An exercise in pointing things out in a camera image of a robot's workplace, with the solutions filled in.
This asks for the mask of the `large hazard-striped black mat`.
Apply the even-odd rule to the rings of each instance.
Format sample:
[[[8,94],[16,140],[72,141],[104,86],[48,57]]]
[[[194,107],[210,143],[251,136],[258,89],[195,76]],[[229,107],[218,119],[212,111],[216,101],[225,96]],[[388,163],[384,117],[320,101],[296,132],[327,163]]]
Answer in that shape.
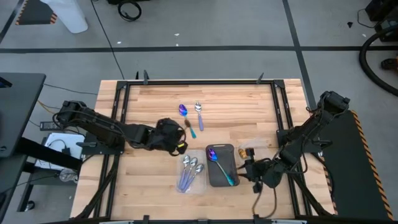
[[[321,131],[320,137],[331,141],[323,150],[323,158],[333,179],[332,201],[336,215],[370,220],[375,224],[393,221],[357,113],[349,110],[334,119]]]

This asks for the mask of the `lavender-handled silver spoon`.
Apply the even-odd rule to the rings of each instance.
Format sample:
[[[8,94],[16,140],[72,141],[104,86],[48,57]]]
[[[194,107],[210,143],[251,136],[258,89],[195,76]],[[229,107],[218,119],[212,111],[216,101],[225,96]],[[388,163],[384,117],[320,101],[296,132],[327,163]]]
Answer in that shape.
[[[189,163],[190,163],[190,156],[185,156],[183,158],[183,170],[182,170],[182,173],[181,173],[181,176],[180,176],[180,180],[179,180],[179,183],[178,183],[178,189],[179,190],[182,189],[183,180],[185,178],[186,168],[189,165]]]
[[[202,120],[202,117],[201,117],[201,109],[202,109],[201,104],[199,102],[196,102],[195,103],[195,110],[198,113],[198,124],[199,124],[199,127],[200,127],[200,131],[203,131],[204,130],[204,126],[203,126],[203,120]]]
[[[183,173],[184,174],[184,178],[183,178],[181,186],[180,186],[180,190],[182,192],[184,191],[184,188],[186,187],[186,184],[188,182],[188,178],[189,178],[189,176],[191,174],[191,171],[196,166],[197,162],[198,162],[198,159],[196,157],[191,159],[190,163],[189,163],[189,168],[187,168],[186,171]]]
[[[191,183],[193,182],[194,178],[195,178],[203,169],[204,169],[204,165],[203,165],[203,164],[199,164],[199,165],[196,166],[194,174],[191,175],[191,176],[188,178],[188,180],[187,180],[187,182],[186,182],[184,188],[182,189],[182,192],[183,192],[183,193],[185,193],[185,192],[188,190],[188,188],[189,188],[189,186],[191,185]]]

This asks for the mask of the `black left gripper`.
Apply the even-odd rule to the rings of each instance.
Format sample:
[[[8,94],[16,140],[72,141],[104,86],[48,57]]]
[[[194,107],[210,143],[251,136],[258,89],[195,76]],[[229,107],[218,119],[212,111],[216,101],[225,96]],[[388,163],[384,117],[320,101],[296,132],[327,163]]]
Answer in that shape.
[[[163,118],[158,120],[151,132],[148,147],[150,151],[165,151],[171,156],[179,156],[187,150],[186,137],[185,129],[181,125],[170,118]]]

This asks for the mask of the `black equipment box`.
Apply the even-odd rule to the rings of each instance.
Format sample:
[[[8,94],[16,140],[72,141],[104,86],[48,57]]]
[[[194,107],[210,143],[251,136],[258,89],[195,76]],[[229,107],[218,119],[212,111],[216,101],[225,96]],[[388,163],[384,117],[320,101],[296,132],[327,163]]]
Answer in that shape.
[[[369,20],[376,22],[376,32],[398,26],[398,0],[371,0],[365,11]]]

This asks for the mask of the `small hazard-striped black mat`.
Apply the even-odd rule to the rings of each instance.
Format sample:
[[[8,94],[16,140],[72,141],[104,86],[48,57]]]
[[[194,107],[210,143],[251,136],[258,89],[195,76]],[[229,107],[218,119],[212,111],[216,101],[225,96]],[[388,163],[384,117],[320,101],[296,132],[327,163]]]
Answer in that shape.
[[[41,0],[24,0],[16,19],[17,26],[54,24],[57,15]]]

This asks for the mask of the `black aluminium table frame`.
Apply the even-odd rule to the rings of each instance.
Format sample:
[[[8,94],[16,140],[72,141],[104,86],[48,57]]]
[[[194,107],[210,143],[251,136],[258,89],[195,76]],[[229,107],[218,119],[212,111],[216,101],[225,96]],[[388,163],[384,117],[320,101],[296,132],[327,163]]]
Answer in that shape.
[[[148,85],[133,82],[129,90],[118,90],[116,81],[103,80],[95,110],[106,116],[115,114],[127,123],[152,126],[158,119],[172,118],[179,123],[178,106],[187,107],[187,118],[198,128],[196,102],[202,105],[204,130],[188,138],[189,150],[210,144],[232,144],[264,138],[273,154],[277,151],[276,132],[308,118],[300,80],[152,80]],[[290,117],[285,114],[289,108]],[[206,186],[202,194],[181,194],[176,190],[177,160],[162,151],[127,147],[120,157],[111,217],[114,220],[249,219],[253,213],[292,218],[295,212],[313,213],[300,194],[283,177],[276,189],[265,188],[258,197],[252,183],[241,179],[235,187]]]

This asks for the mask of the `smoke grey plastic bin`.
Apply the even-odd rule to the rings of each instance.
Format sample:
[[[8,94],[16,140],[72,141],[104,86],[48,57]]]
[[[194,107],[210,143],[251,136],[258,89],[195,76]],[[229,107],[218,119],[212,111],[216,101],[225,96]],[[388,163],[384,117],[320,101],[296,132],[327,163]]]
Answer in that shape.
[[[234,187],[240,184],[234,146],[232,144],[212,144],[205,149],[208,177],[212,187]]]

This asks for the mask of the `white floor stand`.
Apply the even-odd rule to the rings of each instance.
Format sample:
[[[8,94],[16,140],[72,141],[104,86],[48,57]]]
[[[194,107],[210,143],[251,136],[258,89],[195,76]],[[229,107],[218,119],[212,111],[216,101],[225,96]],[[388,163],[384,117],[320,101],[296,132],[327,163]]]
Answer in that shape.
[[[72,34],[88,30],[88,23],[77,0],[40,0],[53,10]]]

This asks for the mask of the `black side desk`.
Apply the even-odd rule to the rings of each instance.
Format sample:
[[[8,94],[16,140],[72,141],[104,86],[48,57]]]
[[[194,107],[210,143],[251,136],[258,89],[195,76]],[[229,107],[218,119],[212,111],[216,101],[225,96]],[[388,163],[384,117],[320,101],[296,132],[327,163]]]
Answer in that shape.
[[[29,156],[73,170],[82,164],[22,136],[45,79],[43,73],[0,72],[0,224]]]

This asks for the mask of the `black shoe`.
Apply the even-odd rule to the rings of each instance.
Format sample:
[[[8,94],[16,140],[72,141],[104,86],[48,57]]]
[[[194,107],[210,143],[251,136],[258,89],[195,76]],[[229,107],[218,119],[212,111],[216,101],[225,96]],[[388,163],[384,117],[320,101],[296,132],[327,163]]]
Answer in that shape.
[[[398,58],[387,58],[381,62],[383,70],[398,70]]]

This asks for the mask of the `black power adapter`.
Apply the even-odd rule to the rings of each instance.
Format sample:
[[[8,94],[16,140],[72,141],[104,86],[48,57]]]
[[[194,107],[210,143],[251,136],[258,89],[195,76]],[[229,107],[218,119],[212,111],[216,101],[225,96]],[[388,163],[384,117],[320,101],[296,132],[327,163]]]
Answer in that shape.
[[[42,121],[39,125],[41,131],[60,131],[61,127],[53,121]]]

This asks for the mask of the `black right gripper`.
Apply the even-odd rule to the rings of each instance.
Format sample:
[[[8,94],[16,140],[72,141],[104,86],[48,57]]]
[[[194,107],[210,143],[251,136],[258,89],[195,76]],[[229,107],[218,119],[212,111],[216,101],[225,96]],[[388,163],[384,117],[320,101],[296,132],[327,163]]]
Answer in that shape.
[[[250,160],[245,160],[244,164],[238,167],[238,169],[246,171],[245,174],[240,174],[239,176],[246,178],[250,182],[254,182],[252,187],[254,193],[260,193],[264,184],[269,188],[276,188],[281,182],[285,171],[284,167],[271,159],[255,161],[254,148],[246,148],[245,152]]]

